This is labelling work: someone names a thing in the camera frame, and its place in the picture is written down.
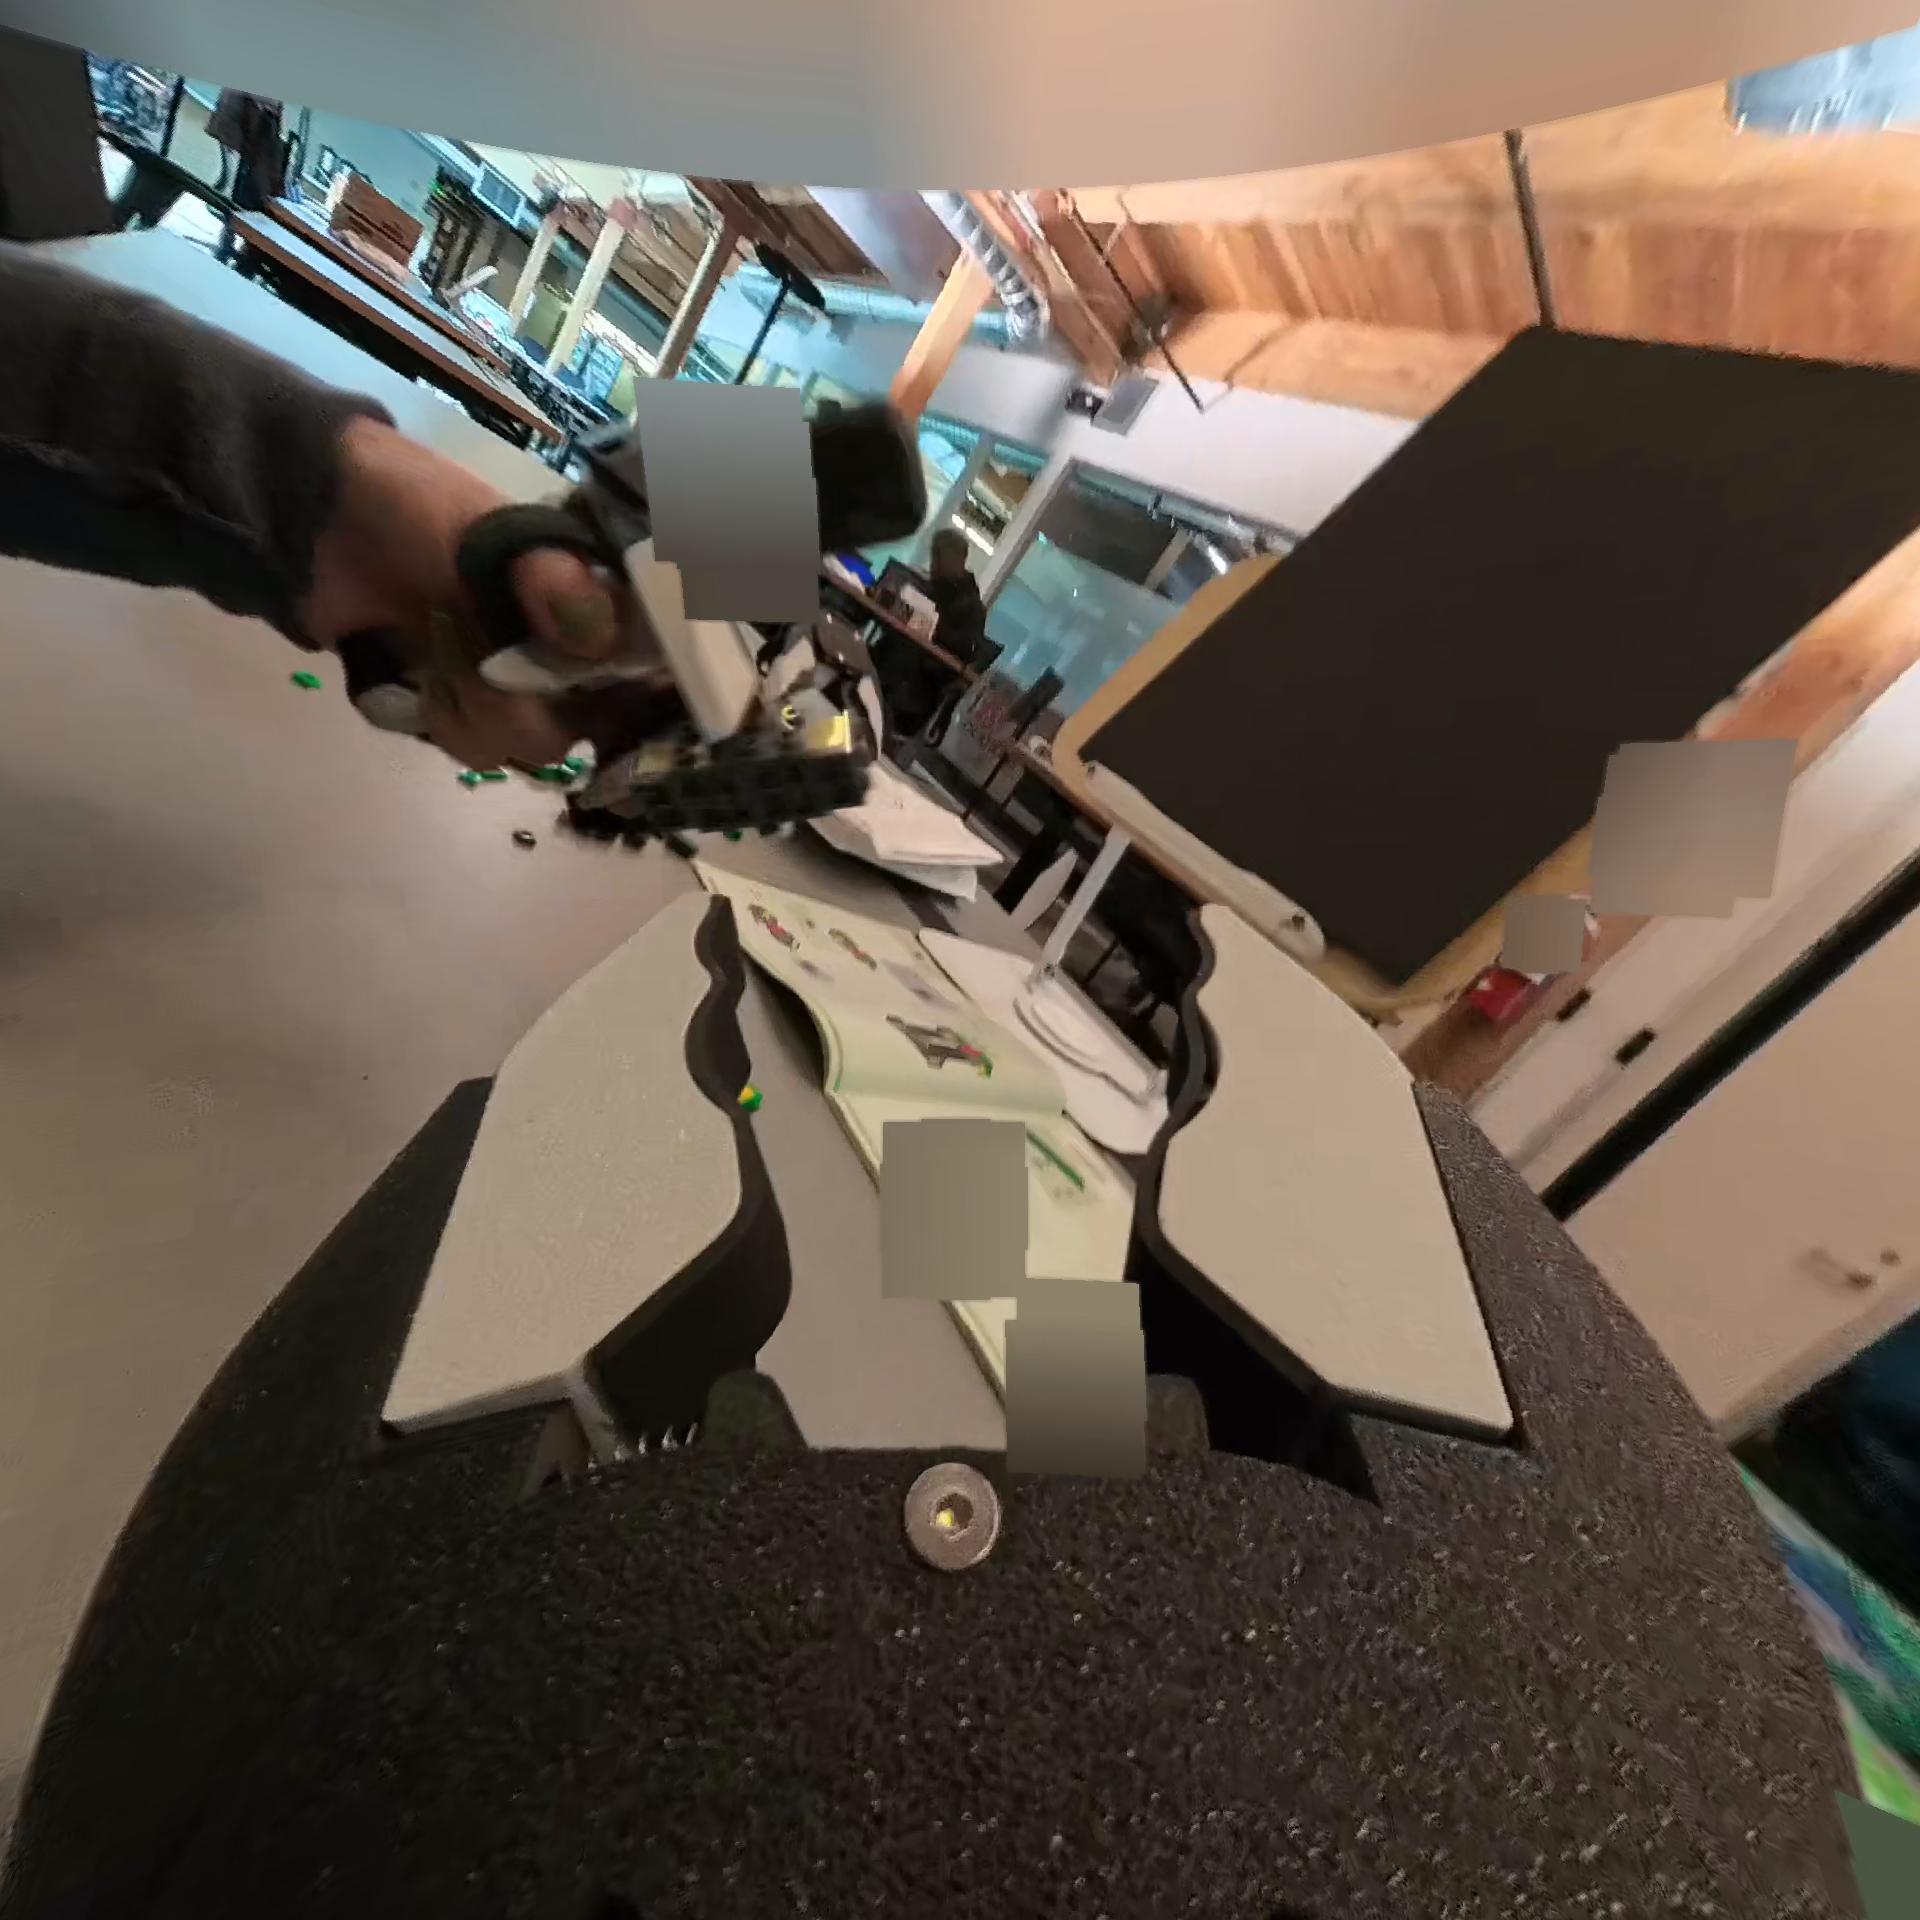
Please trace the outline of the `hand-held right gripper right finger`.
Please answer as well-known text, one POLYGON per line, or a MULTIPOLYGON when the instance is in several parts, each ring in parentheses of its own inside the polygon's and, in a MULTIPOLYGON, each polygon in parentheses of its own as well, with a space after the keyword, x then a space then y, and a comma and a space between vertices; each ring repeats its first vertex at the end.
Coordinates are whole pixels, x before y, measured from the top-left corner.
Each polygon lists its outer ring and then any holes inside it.
POLYGON ((1410 1078, 1232 905, 1193 911, 1132 1286, 1147 1365, 1193 1362, 1235 1448, 1298 1448, 1334 1410, 1512 1438, 1410 1078))

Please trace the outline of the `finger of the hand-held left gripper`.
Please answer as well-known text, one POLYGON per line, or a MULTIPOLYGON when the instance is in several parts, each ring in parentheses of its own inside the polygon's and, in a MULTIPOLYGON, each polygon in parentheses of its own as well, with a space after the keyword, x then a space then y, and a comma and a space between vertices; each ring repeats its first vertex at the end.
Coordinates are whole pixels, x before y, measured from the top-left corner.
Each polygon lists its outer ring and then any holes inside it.
POLYGON ((881 670, 855 636, 772 636, 761 707, 806 750, 887 758, 881 670))
POLYGON ((621 549, 621 574, 630 574, 630 611, 632 611, 632 636, 641 659, 672 670, 687 721, 701 737, 738 737, 758 721, 758 628, 745 619, 718 619, 718 613, 687 613, 683 599, 683 568, 656 563, 656 539, 630 539, 621 549))

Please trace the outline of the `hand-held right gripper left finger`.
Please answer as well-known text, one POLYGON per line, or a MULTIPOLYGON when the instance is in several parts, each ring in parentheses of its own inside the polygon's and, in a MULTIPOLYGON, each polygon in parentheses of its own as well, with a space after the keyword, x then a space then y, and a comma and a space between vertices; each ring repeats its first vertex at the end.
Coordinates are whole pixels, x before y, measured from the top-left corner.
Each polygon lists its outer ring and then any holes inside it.
POLYGON ((497 1060, 421 1312, 390 1436, 566 1403, 596 1457, 695 1448, 792 1312, 792 1240, 738 1027, 727 900, 683 890, 497 1060))

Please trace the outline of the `dark grey tan brick assembly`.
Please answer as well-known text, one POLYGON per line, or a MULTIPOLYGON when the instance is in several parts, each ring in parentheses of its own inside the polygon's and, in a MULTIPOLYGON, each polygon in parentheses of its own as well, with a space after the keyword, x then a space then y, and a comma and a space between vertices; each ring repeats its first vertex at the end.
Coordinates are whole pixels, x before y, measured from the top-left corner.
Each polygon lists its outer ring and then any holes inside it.
POLYGON ((806 750, 772 715, 738 737, 663 731, 566 793, 558 823, 596 842, 663 842, 695 830, 781 830, 863 796, 846 750, 806 750))

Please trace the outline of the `person's left forearm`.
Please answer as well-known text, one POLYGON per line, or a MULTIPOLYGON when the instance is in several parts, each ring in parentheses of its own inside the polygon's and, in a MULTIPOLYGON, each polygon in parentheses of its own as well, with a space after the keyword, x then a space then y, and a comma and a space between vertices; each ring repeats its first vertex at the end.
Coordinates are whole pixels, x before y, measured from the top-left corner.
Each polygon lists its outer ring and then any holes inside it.
POLYGON ((0 251, 0 555, 190 591, 295 651, 343 423, 379 401, 158 295, 0 251))

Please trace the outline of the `grey desk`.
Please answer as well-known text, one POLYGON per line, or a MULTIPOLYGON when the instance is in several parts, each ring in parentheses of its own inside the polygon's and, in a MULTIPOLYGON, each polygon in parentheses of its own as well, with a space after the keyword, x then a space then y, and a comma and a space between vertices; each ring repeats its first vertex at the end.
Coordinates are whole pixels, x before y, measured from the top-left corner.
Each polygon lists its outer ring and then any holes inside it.
POLYGON ((7 1749, 184 1410, 414 1144, 678 890, 195 595, 7 563, 7 1749))

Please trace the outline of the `person's left hand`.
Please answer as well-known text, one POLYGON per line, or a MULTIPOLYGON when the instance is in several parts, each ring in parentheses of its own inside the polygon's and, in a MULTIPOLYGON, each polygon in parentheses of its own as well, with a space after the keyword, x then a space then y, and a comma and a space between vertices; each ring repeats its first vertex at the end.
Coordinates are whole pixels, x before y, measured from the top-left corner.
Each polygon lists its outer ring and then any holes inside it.
POLYGON ((513 697, 479 675, 492 636, 457 579, 457 539, 492 508, 506 500, 479 473, 349 420, 295 636, 316 651, 382 636, 421 688, 414 737, 463 771, 558 762, 571 742, 621 758, 656 731, 683 731, 663 675, 566 697, 513 697))

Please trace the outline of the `white paper sheets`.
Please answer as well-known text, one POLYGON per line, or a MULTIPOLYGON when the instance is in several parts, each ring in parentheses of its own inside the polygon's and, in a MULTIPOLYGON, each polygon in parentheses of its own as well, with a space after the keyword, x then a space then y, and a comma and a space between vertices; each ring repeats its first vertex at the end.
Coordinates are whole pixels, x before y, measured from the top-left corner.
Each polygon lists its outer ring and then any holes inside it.
POLYGON ((892 878, 914 878, 939 900, 975 900, 980 874, 997 865, 997 852, 930 796, 930 781, 892 771, 887 758, 863 771, 863 796, 846 808, 812 820, 812 830, 892 878))

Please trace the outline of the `pile of small loose bricks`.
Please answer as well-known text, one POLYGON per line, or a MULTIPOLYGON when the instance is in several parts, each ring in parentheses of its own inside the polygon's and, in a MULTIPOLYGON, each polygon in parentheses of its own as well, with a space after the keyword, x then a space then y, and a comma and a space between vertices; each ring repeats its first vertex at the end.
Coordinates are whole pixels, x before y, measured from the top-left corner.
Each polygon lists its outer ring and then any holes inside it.
POLYGON ((374 680, 343 665, 329 675, 379 737, 444 758, 463 793, 530 781, 558 796, 571 731, 551 706, 492 688, 479 675, 374 680))

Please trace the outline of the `white round stand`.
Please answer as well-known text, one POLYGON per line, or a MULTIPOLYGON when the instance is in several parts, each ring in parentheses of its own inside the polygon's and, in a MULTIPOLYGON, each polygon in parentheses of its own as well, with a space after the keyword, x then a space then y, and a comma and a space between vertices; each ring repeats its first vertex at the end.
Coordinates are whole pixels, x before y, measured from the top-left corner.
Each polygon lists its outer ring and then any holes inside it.
POLYGON ((1011 993, 1021 1027, 1052 1055, 1069 1082, 1069 1114, 1118 1154, 1143 1154, 1147 1133, 1162 1130, 1162 1088, 1170 1078, 1132 1055, 1085 993, 1069 988, 1058 958, 1100 883, 1118 878, 1130 852, 1130 830, 1106 830, 1085 878, 1069 890, 1052 911, 1052 936, 1011 993))

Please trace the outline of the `brick instruction booklet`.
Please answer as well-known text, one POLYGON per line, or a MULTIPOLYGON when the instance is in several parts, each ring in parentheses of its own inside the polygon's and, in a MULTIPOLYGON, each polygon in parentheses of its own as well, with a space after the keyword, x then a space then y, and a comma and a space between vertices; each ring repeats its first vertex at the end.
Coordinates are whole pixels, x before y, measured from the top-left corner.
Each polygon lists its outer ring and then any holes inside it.
POLYGON ((887 1299, 939 1299, 993 1390, 1021 1286, 1118 1286, 1132 1189, 1069 1114, 1058 1078, 939 964, 917 926, 695 865, 738 949, 794 993, 827 1100, 881 1184, 887 1299))

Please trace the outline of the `long wooden table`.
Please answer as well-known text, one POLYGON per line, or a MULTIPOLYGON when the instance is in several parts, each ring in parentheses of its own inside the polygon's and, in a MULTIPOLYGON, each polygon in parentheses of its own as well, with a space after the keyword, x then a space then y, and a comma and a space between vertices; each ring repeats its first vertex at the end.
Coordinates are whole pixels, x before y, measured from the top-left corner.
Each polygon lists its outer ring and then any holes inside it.
POLYGON ((239 273, 264 282, 276 307, 303 311, 329 339, 359 343, 382 369, 463 405, 488 430, 558 460, 571 438, 558 420, 545 420, 534 401, 517 401, 479 349, 455 343, 442 323, 408 311, 390 288, 374 277, 329 263, 316 243, 288 235, 270 216, 239 207, 239 273))

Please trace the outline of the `black topped wooden table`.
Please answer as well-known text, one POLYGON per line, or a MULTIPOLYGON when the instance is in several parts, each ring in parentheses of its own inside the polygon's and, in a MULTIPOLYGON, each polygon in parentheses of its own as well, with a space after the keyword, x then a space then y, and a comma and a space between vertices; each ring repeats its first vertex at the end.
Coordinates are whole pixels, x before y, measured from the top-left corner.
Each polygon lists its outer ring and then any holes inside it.
POLYGON ((1046 771, 1361 1017, 1457 993, 1689 737, 1920 523, 1920 369, 1525 323, 1285 563, 1208 579, 1046 771))

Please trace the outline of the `green printed box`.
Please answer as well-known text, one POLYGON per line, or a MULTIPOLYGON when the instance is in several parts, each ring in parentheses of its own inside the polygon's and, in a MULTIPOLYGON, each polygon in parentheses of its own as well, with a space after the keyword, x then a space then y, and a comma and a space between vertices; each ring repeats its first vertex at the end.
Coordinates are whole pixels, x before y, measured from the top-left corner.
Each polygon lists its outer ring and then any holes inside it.
POLYGON ((1920 1320, 1731 1453, 1836 1690, 1860 1800, 1920 1816, 1920 1320))

